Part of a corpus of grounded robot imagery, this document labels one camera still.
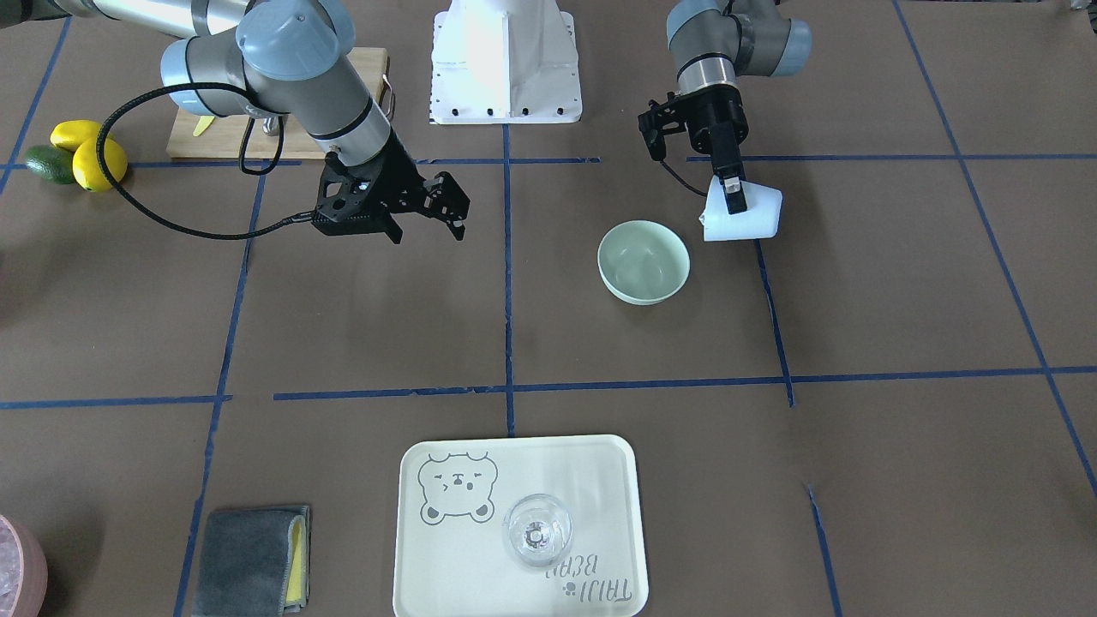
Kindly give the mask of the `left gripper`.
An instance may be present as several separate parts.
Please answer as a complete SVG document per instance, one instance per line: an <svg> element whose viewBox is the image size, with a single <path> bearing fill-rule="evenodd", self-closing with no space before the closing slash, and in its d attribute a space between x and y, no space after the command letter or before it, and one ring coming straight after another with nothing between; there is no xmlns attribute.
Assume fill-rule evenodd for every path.
<svg viewBox="0 0 1097 617"><path fill-rule="evenodd" d="M651 100L648 109L638 114L638 133L656 162L667 158L667 136L688 135L693 152L708 155L713 171L719 172L728 213L748 210L740 143L746 141L749 125L738 87L717 83L694 93L669 93L663 103Z"/></svg>

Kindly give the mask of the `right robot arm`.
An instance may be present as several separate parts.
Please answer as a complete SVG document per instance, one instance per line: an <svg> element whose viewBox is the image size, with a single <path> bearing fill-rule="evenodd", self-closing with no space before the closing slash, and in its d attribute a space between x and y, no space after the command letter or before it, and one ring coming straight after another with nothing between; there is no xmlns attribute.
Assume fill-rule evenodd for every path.
<svg viewBox="0 0 1097 617"><path fill-rule="evenodd" d="M324 153L313 210L250 231L252 239L309 223L327 236L381 233L400 243L396 216L436 218L463 239L470 197L452 175L427 179L349 59L357 43L340 1L4 1L3 27L65 16L105 16L172 36L160 60L162 86L127 101L102 122L93 161L106 183L154 222L190 236L204 231L162 218L111 171L106 142L134 108L169 96L196 116L286 117Z"/></svg>

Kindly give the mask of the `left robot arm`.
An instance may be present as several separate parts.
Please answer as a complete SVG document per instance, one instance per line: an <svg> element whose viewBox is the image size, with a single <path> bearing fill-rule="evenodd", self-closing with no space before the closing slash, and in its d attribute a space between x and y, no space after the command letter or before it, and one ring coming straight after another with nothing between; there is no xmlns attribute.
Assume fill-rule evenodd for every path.
<svg viewBox="0 0 1097 617"><path fill-rule="evenodd" d="M749 122L738 79L803 70L812 32L801 20L782 16L776 1L679 1L666 20L677 90L652 100L638 114L638 133L651 160L663 164L667 136L685 133L695 153L706 155L730 214L747 210L740 144Z"/></svg>

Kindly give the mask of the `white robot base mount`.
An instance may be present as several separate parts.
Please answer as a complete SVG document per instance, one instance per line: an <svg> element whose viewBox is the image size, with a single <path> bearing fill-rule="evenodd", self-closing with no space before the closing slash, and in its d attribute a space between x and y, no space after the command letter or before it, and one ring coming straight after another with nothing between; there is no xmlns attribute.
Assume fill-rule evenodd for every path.
<svg viewBox="0 0 1097 617"><path fill-rule="evenodd" d="M583 117L575 20L555 1L453 1L436 13L432 35L436 125Z"/></svg>

